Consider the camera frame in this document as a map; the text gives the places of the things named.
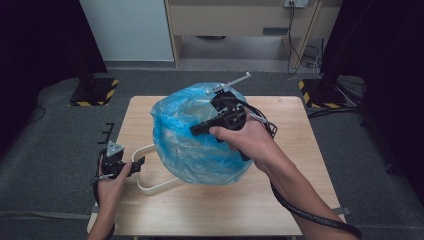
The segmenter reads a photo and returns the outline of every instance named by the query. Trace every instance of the plastic bag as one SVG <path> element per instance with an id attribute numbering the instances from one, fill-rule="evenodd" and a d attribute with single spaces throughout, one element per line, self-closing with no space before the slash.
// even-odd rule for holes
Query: plastic bag
<path id="1" fill-rule="evenodd" d="M 207 91 L 219 83 L 198 83 L 157 102 L 151 115 L 154 120 L 153 142 L 163 165 L 184 182 L 227 185 L 237 182 L 252 161 L 243 161 L 239 152 L 211 134 L 193 136 L 190 127 L 216 117 L 218 112 Z M 234 95 L 246 99 L 232 88 Z"/>

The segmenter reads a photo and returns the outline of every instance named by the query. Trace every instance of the right hand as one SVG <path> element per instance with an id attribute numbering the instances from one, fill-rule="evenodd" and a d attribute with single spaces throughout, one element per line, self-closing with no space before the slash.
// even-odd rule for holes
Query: right hand
<path id="1" fill-rule="evenodd" d="M 262 171 L 272 164 L 272 161 L 284 153 L 274 139 L 265 130 L 262 123 L 247 115 L 244 127 L 239 131 L 223 127 L 211 127 L 209 133 L 226 141 L 231 149 L 238 149 L 250 157 Z"/>

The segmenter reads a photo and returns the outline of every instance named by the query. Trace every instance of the wall outlet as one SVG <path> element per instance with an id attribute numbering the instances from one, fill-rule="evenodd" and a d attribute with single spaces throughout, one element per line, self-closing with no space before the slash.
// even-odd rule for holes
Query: wall outlet
<path id="1" fill-rule="evenodd" d="M 295 8 L 306 8 L 308 7 L 309 0 L 285 0 L 284 1 L 284 7 L 290 8 L 290 2 L 294 3 Z"/>

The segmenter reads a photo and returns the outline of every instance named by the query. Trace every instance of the gray floor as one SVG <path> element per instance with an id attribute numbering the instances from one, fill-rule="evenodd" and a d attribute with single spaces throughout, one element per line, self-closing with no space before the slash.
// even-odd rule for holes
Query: gray floor
<path id="1" fill-rule="evenodd" d="M 116 123 L 111 136 L 116 139 L 132 96 L 167 95 L 197 81 L 229 81 L 250 71 L 251 81 L 237 86 L 244 95 L 300 97 L 297 80 L 314 77 L 307 67 L 286 73 L 287 53 L 278 38 L 192 37 L 182 56 L 178 68 L 152 63 L 110 67 L 121 81 L 107 107 L 68 107 L 76 79 L 43 90 L 39 105 L 46 109 L 45 116 L 23 129 L 0 162 L 0 211 L 87 216 L 94 203 L 88 179 L 95 169 L 92 156 L 99 148 L 97 142 L 104 139 L 106 122 Z M 42 113 L 36 110 L 34 117 L 38 114 Z M 350 113 L 310 121 L 340 203 L 353 210 L 347 221 L 358 226 L 367 240 L 423 239 L 422 205 L 403 177 L 385 173 L 385 161 L 360 121 L 360 115 Z M 84 239 L 86 226 L 86 220 L 0 218 L 0 236 Z"/>

